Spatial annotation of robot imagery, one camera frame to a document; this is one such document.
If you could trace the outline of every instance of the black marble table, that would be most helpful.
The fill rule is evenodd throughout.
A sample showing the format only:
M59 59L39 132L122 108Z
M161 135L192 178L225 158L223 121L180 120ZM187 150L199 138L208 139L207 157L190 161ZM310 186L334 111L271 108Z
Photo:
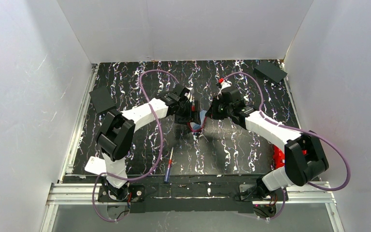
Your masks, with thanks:
M257 77L253 69L261 60L208 60L101 63L94 88L106 86L119 111L145 103L138 77L151 69L169 71L179 82L194 89L194 97L200 100L202 109L208 110L211 96L218 93L215 85L219 78L232 72L252 75L264 94L264 110L275 120L297 127L297 120L284 83ZM270 60L278 66L276 60ZM240 89L248 105L259 106L259 91L251 79L245 76L230 78ZM143 85L150 99L161 91L172 90L174 81L166 74L149 73ZM99 156L94 136L98 132L102 116L96 115L90 104L74 161L73 173L88 174L84 167L90 156ZM207 119L201 134L193 134L185 125L174 124L174 116L161 120L164 132L163 160L154 174L164 174L169 152L174 147L171 174L263 174L272 169L272 145L257 134L246 131L229 119ZM140 175L156 162L159 138L156 122L139 129L126 157L127 173Z

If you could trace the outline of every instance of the white wall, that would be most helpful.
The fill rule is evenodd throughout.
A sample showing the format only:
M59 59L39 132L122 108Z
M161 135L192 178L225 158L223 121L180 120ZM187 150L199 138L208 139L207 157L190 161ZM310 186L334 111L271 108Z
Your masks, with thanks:
M335 193L347 231L371 231L371 1L315 0L285 59L300 122L350 160L349 186ZM332 186L344 165L328 151Z
M284 58L313 0L58 0L92 63Z
M0 1L0 231L38 231L91 65L56 0Z

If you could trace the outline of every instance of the marble tabletop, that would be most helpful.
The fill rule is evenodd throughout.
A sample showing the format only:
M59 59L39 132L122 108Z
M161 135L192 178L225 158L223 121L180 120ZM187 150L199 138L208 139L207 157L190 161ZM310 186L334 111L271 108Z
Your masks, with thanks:
M106 86L119 111L129 110L146 102L141 93L138 77L151 69L172 73L185 87L194 89L194 97L200 100L201 109L210 107L211 96L218 93L215 85L219 78L232 72L252 75L264 94L264 111L275 120L297 127L294 110L283 82L257 77L254 67L261 60L206 60L206 61L161 61L101 63L94 89ZM230 81L241 91L248 105L258 107L259 91L251 79L235 76ZM161 91L172 90L174 80L166 74L149 73L143 85L149 97ZM72 174L89 174L84 170L90 156L99 156L94 137L102 122L92 104L86 115ZM204 131L193 134L185 125L174 124L174 116L161 120L164 133L163 160L153 174L164 174L169 152L174 147L172 175L199 174L262 174L273 168L273 147L264 138L246 131L229 119L207 119ZM133 138L131 150L126 156L128 174L147 172L156 162L159 138L156 122L140 128Z

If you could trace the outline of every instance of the red object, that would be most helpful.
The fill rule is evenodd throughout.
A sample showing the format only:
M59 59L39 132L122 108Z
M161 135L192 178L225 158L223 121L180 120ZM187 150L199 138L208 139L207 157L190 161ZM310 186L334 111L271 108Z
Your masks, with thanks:
M285 154L275 145L273 159L275 161L275 169L285 166Z

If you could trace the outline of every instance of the screwdriver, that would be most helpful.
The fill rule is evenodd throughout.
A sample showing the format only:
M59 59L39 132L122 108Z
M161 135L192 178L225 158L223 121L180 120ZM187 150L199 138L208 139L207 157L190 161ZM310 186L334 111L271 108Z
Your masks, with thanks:
M171 159L172 159L172 151L173 151L173 149L174 149L174 147L171 148L171 155L170 155L169 165L167 166L166 175L164 176L164 183L168 183L169 182L170 170L171 170Z

